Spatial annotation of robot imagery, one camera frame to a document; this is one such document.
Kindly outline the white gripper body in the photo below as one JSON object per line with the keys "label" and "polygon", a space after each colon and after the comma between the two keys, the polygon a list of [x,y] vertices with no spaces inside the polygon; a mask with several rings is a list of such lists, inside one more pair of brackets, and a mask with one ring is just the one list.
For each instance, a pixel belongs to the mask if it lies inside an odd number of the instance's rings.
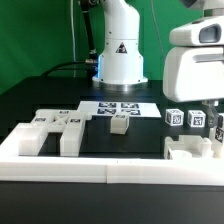
{"label": "white gripper body", "polygon": [[224,48],[173,48],[165,60],[163,92],[174,102],[223,99]]}

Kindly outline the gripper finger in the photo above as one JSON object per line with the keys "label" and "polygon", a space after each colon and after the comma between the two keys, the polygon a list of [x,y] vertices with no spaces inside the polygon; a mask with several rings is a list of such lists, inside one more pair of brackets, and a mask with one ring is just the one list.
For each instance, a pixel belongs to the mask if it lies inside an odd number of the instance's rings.
{"label": "gripper finger", "polygon": [[206,107],[208,126],[213,128],[218,124],[219,114],[216,107],[219,105],[219,102],[217,100],[204,100],[203,105]]}

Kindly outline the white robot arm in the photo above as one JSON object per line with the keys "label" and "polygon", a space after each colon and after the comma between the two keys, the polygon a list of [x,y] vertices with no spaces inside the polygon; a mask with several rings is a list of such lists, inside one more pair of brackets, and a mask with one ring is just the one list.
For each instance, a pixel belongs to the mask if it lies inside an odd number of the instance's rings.
{"label": "white robot arm", "polygon": [[[189,9],[203,10],[203,17],[175,28],[169,41],[174,48],[165,59],[163,93],[174,102],[201,101],[207,106],[208,125],[223,127],[224,115],[215,106],[224,99],[224,0],[179,0]],[[89,10],[101,5],[105,19],[105,47],[96,52],[91,32],[88,42],[98,71],[99,87],[126,91],[144,85],[143,57],[139,53],[140,16],[125,0],[79,0],[87,29]]]}

